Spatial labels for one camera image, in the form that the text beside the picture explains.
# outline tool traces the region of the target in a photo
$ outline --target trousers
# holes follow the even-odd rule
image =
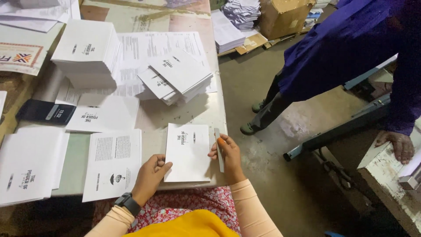
[[[251,127],[256,130],[263,130],[269,126],[288,106],[291,101],[284,98],[279,92],[279,81],[282,80],[282,70],[273,78],[263,106],[251,121]]]

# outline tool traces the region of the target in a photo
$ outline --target person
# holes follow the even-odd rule
[[[163,154],[153,155],[140,168],[131,192],[132,199],[141,207],[139,214],[136,217],[132,215],[136,208],[130,204],[122,207],[114,205],[85,237],[119,237],[126,232],[130,233],[127,237],[238,237],[239,234],[243,237],[282,236],[242,172],[239,147],[224,134],[217,141],[222,148],[225,179],[231,191],[228,187],[219,187],[155,194],[172,163],[165,163]],[[208,156],[218,159],[216,143]]]
[[[240,127],[253,135],[292,102],[310,99],[398,54],[389,116],[376,146],[391,141],[403,164],[414,155],[409,135],[421,115],[421,11],[414,0],[340,0],[337,10],[284,52],[285,65],[257,113]]]

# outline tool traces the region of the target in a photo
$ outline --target smartphone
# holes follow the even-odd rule
[[[73,105],[29,99],[16,114],[16,119],[67,125],[75,109]]]

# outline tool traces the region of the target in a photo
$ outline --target smartwatch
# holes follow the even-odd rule
[[[134,217],[136,217],[140,212],[140,205],[132,198],[131,193],[124,193],[115,201],[114,205],[126,207]]]

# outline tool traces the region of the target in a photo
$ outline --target concrete floor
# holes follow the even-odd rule
[[[293,103],[267,129],[244,136],[240,125],[254,117],[251,105],[266,96],[283,67],[284,50],[303,36],[268,50],[219,58],[229,135],[241,148],[242,167],[267,212],[284,236],[324,236],[348,232],[357,214],[310,154],[286,162],[282,154],[301,141],[347,121],[366,102],[334,88]]]

